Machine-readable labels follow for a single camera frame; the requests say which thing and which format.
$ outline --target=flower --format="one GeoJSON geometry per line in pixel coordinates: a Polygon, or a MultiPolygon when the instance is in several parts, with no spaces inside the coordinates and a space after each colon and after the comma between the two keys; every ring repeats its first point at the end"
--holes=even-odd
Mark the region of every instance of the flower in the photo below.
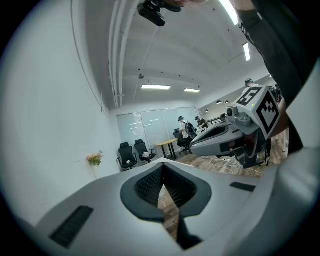
{"type": "Polygon", "coordinates": [[[101,164],[101,158],[103,157],[102,153],[103,152],[101,150],[99,150],[99,153],[87,156],[86,160],[92,166],[99,166],[101,164]]]}

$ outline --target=camera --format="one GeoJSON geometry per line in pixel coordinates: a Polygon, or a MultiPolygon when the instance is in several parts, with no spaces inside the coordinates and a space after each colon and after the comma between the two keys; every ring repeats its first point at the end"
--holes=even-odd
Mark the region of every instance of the camera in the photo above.
{"type": "Polygon", "coordinates": [[[158,27],[163,27],[166,24],[165,19],[160,14],[160,7],[154,5],[151,1],[147,0],[144,3],[139,3],[137,6],[140,16],[151,21],[158,27]]]}

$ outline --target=glass partition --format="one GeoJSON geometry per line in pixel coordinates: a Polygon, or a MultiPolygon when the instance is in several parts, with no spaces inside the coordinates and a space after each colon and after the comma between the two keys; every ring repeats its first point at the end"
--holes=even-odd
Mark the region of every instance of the glass partition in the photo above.
{"type": "Polygon", "coordinates": [[[129,145],[132,146],[132,151],[137,153],[137,157],[139,156],[139,154],[135,149],[136,140],[143,140],[145,142],[146,149],[150,149],[141,114],[139,112],[133,114],[118,115],[117,121],[121,143],[128,142],[129,145]]]}
{"type": "MultiPolygon", "coordinates": [[[[175,129],[180,128],[179,116],[183,116],[185,120],[197,127],[198,122],[195,121],[195,117],[198,116],[198,113],[195,107],[166,108],[118,115],[117,122],[121,143],[128,142],[132,146],[133,152],[137,152],[135,149],[136,140],[143,140],[147,150],[155,149],[156,157],[154,160],[161,158],[164,156],[162,148],[155,145],[175,139],[175,129]]],[[[169,146],[163,147],[165,154],[169,155],[169,146]]],[[[177,142],[173,143],[173,148],[176,152],[180,150],[177,142]]]]}
{"type": "Polygon", "coordinates": [[[155,149],[156,144],[169,140],[160,110],[141,112],[141,116],[145,133],[152,149],[155,149]]]}

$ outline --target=backpack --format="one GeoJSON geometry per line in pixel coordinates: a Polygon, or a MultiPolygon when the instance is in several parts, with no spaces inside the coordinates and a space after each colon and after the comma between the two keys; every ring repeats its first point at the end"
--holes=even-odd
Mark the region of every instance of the backpack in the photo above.
{"type": "Polygon", "coordinates": [[[182,122],[185,124],[185,131],[191,137],[193,134],[196,133],[197,129],[192,125],[190,122],[182,122]]]}

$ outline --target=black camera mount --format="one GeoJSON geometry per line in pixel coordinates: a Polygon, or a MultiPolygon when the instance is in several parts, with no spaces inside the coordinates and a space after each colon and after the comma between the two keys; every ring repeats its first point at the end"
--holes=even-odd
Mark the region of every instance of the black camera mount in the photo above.
{"type": "Polygon", "coordinates": [[[151,21],[158,27],[163,27],[166,24],[164,17],[160,14],[161,8],[166,8],[174,13],[181,12],[181,7],[167,5],[161,2],[161,0],[146,0],[137,6],[140,16],[151,21]]]}

